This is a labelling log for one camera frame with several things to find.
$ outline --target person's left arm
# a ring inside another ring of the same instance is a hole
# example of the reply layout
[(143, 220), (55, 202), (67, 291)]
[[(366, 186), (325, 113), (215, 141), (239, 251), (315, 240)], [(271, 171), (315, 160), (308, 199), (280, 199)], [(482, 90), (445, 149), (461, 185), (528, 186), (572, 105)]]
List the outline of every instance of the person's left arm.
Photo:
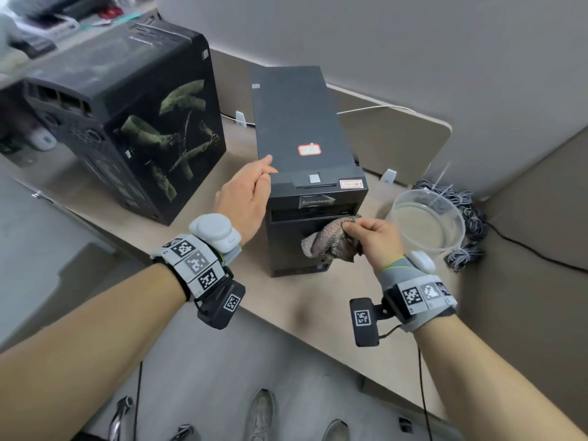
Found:
[[(231, 220), (242, 244), (265, 215), (271, 162), (247, 164), (217, 194), (215, 211)], [(185, 302), (175, 275), (156, 264), (0, 355), (0, 439), (69, 441)]]

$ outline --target rag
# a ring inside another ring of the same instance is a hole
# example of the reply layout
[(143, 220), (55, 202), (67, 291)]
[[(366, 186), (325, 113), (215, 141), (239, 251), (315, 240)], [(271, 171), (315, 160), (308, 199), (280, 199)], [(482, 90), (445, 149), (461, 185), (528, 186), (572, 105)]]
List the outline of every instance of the rag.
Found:
[(355, 254), (362, 254), (362, 244), (357, 238), (349, 236), (342, 228), (345, 222), (354, 223), (361, 215), (337, 218), (327, 224), (323, 230), (314, 232), (302, 240), (302, 251), (308, 258), (329, 255), (353, 263)]

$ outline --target clear plastic bowl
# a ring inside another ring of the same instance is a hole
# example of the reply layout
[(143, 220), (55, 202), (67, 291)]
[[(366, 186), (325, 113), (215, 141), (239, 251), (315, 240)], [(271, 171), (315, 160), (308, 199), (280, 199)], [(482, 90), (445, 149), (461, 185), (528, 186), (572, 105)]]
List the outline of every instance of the clear plastic bowl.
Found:
[(407, 253), (424, 251), (435, 257), (459, 247), (466, 234), (459, 209), (430, 190), (400, 194), (386, 218), (398, 226)]

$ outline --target red and white sticker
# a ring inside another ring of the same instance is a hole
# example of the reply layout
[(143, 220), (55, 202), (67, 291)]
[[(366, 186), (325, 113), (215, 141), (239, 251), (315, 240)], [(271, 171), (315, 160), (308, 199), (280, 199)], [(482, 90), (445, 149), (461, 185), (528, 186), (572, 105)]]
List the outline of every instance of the red and white sticker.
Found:
[(307, 145), (299, 145), (298, 153), (300, 156), (312, 156), (320, 154), (320, 145), (311, 142)]
[(342, 189), (363, 189), (364, 188), (364, 180), (363, 179), (342, 179), (339, 181), (339, 185), (341, 185)]

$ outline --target black computer case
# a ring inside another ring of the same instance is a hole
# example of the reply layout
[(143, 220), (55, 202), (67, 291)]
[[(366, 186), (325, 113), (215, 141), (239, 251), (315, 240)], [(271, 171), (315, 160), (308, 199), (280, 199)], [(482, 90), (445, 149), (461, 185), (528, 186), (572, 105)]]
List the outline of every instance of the black computer case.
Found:
[(309, 259), (303, 238), (356, 214), (368, 192), (318, 66), (255, 67), (251, 74), (260, 157), (273, 155), (268, 232), (273, 277), (325, 272), (332, 259)]
[(25, 97), (124, 207), (164, 224), (226, 150), (206, 39), (154, 17), (40, 63)]

